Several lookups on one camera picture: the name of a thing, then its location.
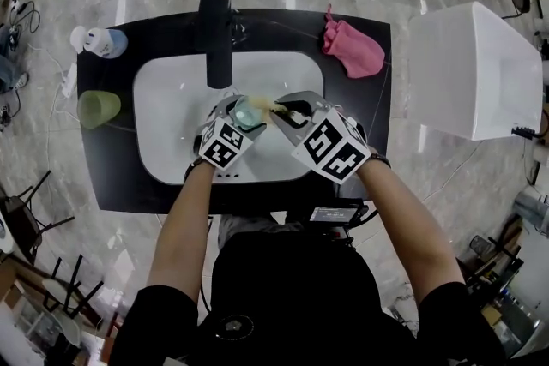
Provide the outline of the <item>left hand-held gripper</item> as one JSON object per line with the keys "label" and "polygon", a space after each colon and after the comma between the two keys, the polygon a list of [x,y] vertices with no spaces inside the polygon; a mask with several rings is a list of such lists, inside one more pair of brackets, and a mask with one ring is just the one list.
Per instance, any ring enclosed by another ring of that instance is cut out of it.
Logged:
{"label": "left hand-held gripper", "polygon": [[205,123],[196,132],[196,157],[221,171],[237,161],[268,127],[266,123],[260,123],[244,133],[233,124],[229,116],[240,98],[240,95],[233,95],[220,101],[214,108],[216,119]]}

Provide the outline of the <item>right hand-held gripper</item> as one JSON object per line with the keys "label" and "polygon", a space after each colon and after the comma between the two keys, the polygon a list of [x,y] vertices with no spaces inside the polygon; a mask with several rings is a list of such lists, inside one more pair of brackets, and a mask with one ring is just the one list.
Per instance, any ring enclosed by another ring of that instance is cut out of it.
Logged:
{"label": "right hand-held gripper", "polygon": [[307,134],[307,118],[301,113],[270,113],[273,123],[296,146],[292,156],[311,171],[333,183],[343,184],[370,158],[371,151],[358,130],[320,94],[289,93],[276,103],[288,110],[330,109]]}

